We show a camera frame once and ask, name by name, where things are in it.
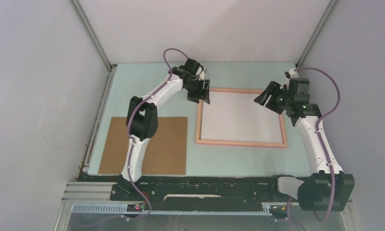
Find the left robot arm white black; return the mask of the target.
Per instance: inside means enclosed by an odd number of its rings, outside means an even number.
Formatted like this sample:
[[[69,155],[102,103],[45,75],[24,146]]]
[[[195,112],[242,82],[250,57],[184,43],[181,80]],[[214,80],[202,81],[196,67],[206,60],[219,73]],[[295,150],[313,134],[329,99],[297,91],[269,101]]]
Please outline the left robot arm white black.
[[[206,72],[202,64],[188,58],[183,65],[171,67],[165,79],[148,94],[131,98],[126,120],[129,145],[118,180],[121,193],[128,200],[135,200],[140,195],[140,187],[135,183],[142,175],[148,143],[159,128],[158,110],[181,90],[187,91],[188,101],[209,104],[210,80],[205,78]]]

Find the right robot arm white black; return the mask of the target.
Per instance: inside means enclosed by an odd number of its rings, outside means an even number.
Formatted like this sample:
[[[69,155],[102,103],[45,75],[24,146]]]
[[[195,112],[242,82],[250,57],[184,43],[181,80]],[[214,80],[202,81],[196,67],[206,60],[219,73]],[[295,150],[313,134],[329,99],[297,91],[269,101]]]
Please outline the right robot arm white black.
[[[307,155],[311,175],[299,179],[274,175],[268,188],[274,201],[286,196],[297,200],[305,211],[342,212],[355,187],[355,179],[344,173],[328,144],[322,114],[310,103],[309,80],[291,77],[285,84],[271,81],[254,102],[277,114],[286,113],[297,131]]]

